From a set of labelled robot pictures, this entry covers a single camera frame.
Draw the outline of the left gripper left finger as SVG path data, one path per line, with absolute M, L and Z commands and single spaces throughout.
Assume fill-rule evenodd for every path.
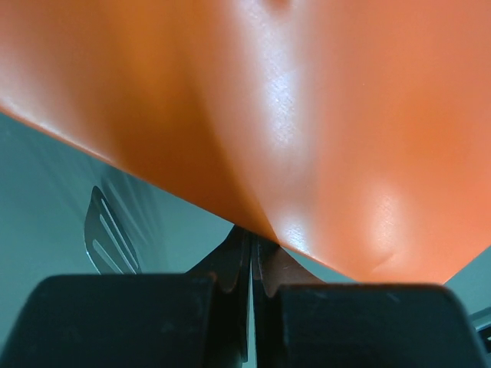
M 249 233 L 234 227 L 185 273 L 47 278 L 21 309 L 1 365 L 240 367 L 249 270 Z

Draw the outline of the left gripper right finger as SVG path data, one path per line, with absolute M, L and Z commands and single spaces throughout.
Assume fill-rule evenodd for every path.
M 462 303 L 437 284 L 327 283 L 283 248 L 251 247 L 260 367 L 487 367 Z

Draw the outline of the metal tongs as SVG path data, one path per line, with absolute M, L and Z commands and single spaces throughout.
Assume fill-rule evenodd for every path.
M 137 252 L 102 191 L 94 186 L 84 220 L 89 260 L 100 274 L 141 274 Z

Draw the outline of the orange box lid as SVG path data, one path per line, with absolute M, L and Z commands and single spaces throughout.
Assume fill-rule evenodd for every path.
M 3 1 L 1 110 L 358 281 L 490 244 L 488 1 Z

